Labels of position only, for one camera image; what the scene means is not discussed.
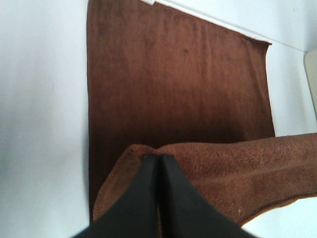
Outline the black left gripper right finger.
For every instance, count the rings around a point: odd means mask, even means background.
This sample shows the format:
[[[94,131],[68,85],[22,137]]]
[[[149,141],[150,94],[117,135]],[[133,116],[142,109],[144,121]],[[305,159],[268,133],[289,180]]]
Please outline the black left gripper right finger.
[[[161,232],[165,238],[251,238],[207,202],[172,155],[159,156]]]

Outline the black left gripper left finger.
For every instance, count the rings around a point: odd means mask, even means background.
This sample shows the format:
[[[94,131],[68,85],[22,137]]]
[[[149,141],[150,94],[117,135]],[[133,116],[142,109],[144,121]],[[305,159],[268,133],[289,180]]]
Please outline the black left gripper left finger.
[[[146,155],[120,198],[77,238],[155,238],[159,157]]]

